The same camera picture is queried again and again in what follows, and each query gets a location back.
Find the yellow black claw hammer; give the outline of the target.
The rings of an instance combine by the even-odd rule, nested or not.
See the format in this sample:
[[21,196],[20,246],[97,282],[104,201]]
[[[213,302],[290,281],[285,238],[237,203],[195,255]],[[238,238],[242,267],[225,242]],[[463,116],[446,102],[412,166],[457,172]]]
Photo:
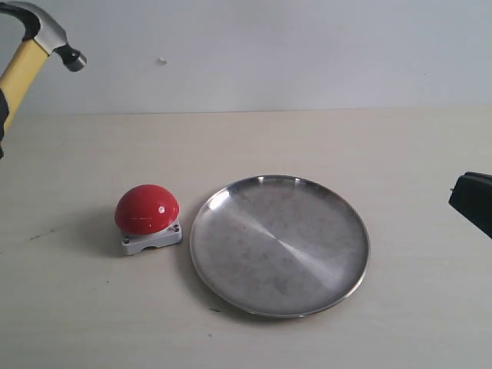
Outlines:
[[2,2],[1,13],[18,19],[25,28],[22,42],[1,76],[1,137],[4,138],[50,55],[57,54],[71,72],[82,70],[87,59],[70,46],[63,27],[39,6],[21,1]]

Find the red dome push button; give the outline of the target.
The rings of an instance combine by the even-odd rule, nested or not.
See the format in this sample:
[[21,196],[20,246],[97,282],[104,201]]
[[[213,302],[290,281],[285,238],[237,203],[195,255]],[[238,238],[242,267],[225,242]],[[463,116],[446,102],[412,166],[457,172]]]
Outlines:
[[147,248],[163,248],[182,241],[180,205],[166,188],[141,184],[127,191],[115,208],[115,224],[127,256]]

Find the round stainless steel plate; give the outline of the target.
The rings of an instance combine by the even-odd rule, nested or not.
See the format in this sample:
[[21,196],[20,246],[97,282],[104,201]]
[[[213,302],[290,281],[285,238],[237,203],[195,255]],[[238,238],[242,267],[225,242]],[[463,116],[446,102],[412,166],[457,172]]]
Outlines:
[[214,193],[191,226],[200,280],[235,308],[291,319],[326,311],[361,285],[371,256],[367,228],[325,186],[258,175]]

